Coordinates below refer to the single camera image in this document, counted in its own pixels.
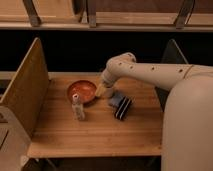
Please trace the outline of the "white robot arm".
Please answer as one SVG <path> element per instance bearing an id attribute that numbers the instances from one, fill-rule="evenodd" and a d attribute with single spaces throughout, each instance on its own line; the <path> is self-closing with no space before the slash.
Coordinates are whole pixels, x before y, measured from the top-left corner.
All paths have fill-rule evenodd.
<path id="1" fill-rule="evenodd" d="M 161 171 L 213 171 L 213 66 L 138 63 L 127 52 L 107 61 L 96 95 L 105 95 L 122 77 L 169 92 Z"/>

